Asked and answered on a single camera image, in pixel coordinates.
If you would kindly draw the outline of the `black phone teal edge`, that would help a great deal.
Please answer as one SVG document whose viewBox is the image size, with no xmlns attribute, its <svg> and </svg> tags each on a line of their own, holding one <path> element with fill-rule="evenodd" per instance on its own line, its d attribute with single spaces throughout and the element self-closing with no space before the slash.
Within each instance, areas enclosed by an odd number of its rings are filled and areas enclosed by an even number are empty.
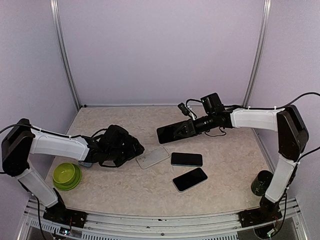
<svg viewBox="0 0 320 240">
<path fill-rule="evenodd" d="M 156 129 L 158 142 L 166 144 L 187 138 L 185 134 L 175 134 L 175 131 L 183 124 L 183 121 L 162 126 Z"/>
</svg>

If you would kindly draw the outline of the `clear phone case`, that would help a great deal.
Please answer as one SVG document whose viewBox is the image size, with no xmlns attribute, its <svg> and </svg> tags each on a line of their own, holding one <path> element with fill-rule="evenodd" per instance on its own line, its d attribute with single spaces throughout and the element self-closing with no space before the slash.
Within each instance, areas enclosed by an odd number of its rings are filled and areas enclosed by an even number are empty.
<svg viewBox="0 0 320 240">
<path fill-rule="evenodd" d="M 160 146 L 136 157 L 136 161 L 141 169 L 145 170 L 168 159 L 170 156 L 169 151 L 165 147 Z"/>
</svg>

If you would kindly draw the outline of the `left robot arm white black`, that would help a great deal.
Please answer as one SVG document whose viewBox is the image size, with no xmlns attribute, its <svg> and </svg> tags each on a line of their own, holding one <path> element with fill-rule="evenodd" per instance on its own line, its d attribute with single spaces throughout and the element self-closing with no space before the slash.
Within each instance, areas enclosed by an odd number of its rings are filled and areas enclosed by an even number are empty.
<svg viewBox="0 0 320 240">
<path fill-rule="evenodd" d="M 145 148 L 137 138 L 118 125 L 110 125 L 93 136 L 64 135 L 43 130 L 22 118 L 16 124 L 4 128 L 9 131 L 1 143 L 2 169 L 6 175 L 16 178 L 46 207 L 57 221 L 70 218 L 59 193 L 50 188 L 29 161 L 30 155 L 49 155 L 74 159 L 86 164 L 98 163 L 118 168 L 140 156 Z"/>
</svg>

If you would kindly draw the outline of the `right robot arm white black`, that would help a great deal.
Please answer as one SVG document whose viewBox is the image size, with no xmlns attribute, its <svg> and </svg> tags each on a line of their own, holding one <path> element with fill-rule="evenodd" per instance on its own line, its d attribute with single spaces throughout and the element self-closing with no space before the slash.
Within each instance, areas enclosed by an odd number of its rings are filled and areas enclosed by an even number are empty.
<svg viewBox="0 0 320 240">
<path fill-rule="evenodd" d="M 181 111 L 189 118 L 180 120 L 171 127 L 173 141 L 198 136 L 210 130 L 254 129 L 274 134 L 274 175 L 264 198 L 268 201 L 256 210 L 256 218 L 266 222 L 275 212 L 272 203 L 278 202 L 291 184 L 298 164 L 309 140 L 309 132 L 294 101 L 273 107 L 245 107 L 222 103 L 217 93 L 199 99 L 204 116 L 194 117 L 187 103 L 180 104 Z"/>
</svg>

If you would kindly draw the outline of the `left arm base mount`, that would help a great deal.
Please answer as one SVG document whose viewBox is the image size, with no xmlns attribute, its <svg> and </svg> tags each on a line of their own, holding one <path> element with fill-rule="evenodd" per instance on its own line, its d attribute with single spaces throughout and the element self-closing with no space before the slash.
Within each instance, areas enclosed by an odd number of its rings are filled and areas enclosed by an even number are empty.
<svg viewBox="0 0 320 240">
<path fill-rule="evenodd" d="M 45 220 L 81 229 L 85 226 L 87 216 L 88 214 L 84 211 L 66 208 L 61 201 L 51 207 L 46 207 L 43 214 Z"/>
</svg>

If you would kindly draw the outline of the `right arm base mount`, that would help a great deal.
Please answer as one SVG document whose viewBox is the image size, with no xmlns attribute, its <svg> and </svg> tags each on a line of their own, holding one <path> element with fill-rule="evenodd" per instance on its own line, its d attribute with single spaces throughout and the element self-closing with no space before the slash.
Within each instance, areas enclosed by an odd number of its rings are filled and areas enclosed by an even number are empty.
<svg viewBox="0 0 320 240">
<path fill-rule="evenodd" d="M 259 202 L 259 207 L 246 209 L 238 213 L 241 227 L 246 228 L 281 219 L 283 215 L 279 204 L 279 201 L 274 203 L 263 196 Z"/>
</svg>

